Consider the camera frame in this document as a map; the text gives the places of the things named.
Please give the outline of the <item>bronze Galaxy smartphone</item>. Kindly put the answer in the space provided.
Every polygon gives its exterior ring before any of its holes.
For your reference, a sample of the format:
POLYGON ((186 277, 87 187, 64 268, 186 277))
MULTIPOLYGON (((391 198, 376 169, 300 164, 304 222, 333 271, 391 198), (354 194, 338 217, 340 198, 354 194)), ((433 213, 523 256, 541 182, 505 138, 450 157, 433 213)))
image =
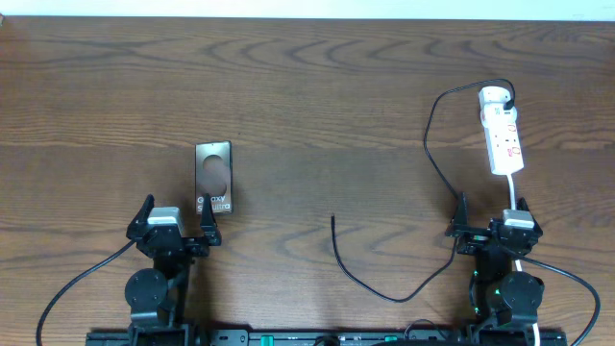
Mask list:
POLYGON ((234 211, 230 141, 208 142, 195 146, 195 200, 198 214, 203 211, 206 195, 210 197, 214 213, 234 211))

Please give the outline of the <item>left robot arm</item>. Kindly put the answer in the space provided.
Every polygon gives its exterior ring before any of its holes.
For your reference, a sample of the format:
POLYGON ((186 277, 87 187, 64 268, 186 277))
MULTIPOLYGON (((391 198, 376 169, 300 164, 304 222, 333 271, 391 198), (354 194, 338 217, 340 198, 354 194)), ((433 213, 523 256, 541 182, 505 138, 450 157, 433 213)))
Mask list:
POLYGON ((148 195, 127 227, 126 237, 153 261, 151 268, 137 271, 125 285, 131 308, 128 343, 136 345, 203 345, 207 337, 184 319, 191 265, 219 246, 222 236, 215 221, 210 196, 201 197, 201 236, 184 236, 184 223, 177 207, 155 206, 148 195))

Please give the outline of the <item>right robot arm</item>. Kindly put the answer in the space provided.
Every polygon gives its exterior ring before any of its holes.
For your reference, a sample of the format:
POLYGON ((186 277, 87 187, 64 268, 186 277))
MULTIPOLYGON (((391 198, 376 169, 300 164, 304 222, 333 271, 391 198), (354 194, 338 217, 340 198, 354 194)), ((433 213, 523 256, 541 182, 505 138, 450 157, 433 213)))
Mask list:
POLYGON ((464 327, 468 343, 534 345, 533 325, 542 303, 544 283, 519 269, 516 255, 527 255, 543 235, 524 199, 515 210, 490 220, 486 228, 469 222, 464 194, 457 199, 455 214, 445 235, 456 240, 455 252, 475 259, 469 285, 470 304, 477 320, 464 327))

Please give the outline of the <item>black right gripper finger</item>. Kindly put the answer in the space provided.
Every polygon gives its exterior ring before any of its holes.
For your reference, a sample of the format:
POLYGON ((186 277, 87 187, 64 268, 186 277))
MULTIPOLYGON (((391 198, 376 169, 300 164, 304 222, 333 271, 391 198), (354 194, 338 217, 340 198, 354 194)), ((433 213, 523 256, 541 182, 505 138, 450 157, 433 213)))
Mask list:
POLYGON ((460 192, 456 200, 455 213, 445 231, 446 236, 462 236, 468 232, 468 207, 467 199, 463 192, 460 192))
MULTIPOLYGON (((529 211, 529 212, 530 212, 530 210, 529 210, 529 205, 528 205, 528 203, 527 203, 527 201, 526 201, 526 199, 525 199, 525 198, 521 198, 521 199, 519 199, 519 200, 518 200, 518 202, 517 202, 517 204, 516 204, 516 207, 517 207, 517 210, 527 210, 527 211, 529 211)), ((541 227, 540 227, 540 225, 538 224, 538 222, 537 222, 537 220, 535 219, 535 217, 533 216, 533 214, 532 214, 531 212, 530 212, 530 214, 532 215, 532 217, 533 217, 533 219, 534 219, 534 222, 535 222, 535 226, 534 226, 534 228, 533 228, 532 230, 533 230, 536 234, 538 234, 538 235, 542 235, 542 234, 543 234, 543 230, 542 230, 542 228, 541 228, 541 227)))

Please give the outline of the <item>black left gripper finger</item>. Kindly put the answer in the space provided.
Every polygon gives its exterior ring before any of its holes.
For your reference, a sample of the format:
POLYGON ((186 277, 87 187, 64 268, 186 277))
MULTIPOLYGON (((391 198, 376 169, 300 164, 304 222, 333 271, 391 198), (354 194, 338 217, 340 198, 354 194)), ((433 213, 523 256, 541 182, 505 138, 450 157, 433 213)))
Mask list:
POLYGON ((209 246, 220 246, 222 244, 222 235, 218 229, 208 193, 203 195, 200 228, 209 246))
POLYGON ((141 208, 127 227, 126 237, 128 239, 142 239, 148 233, 148 217, 154 205, 155 197, 152 194, 148 194, 141 208))

